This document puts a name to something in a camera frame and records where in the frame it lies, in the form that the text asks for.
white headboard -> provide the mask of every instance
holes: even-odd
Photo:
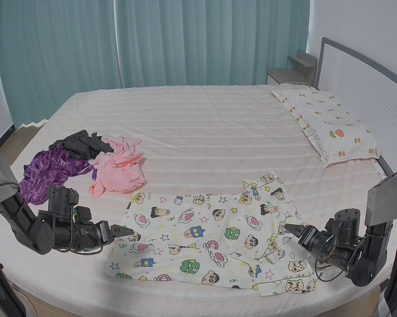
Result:
[[[397,75],[368,57],[328,38],[322,39],[315,87],[332,91],[375,135],[379,164],[397,171]]]

cartoon print pajamas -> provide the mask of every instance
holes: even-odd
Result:
[[[313,291],[314,258],[285,230],[301,219],[274,172],[239,195],[135,192],[105,273],[125,279],[259,289],[262,296]]]

star print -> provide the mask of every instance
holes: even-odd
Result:
[[[160,256],[160,253],[163,252],[163,250],[160,250],[160,248],[157,248],[157,249],[155,249],[155,250],[153,250],[153,251],[154,251],[154,254],[155,254],[155,255],[159,255],[159,256]]]
[[[119,269],[119,263],[113,263],[112,262],[112,265],[110,265],[109,267],[111,267],[112,270]]]
[[[269,279],[272,279],[272,277],[274,276],[274,273],[272,273],[271,269],[269,269],[268,272],[265,272],[265,274],[266,274],[266,278],[269,278]]]

purple garment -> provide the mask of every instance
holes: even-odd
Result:
[[[69,158],[69,153],[62,145],[49,151],[40,151],[24,172],[24,179],[19,184],[21,194],[27,203],[43,204],[47,201],[48,186],[63,186],[68,177],[76,176],[89,165],[82,158]]]

pink garment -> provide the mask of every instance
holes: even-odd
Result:
[[[100,152],[93,163],[97,169],[96,180],[90,187],[93,197],[99,197],[105,190],[129,193],[146,183],[138,164],[143,153],[135,152],[141,140],[103,135],[102,141],[113,148],[113,153]]]

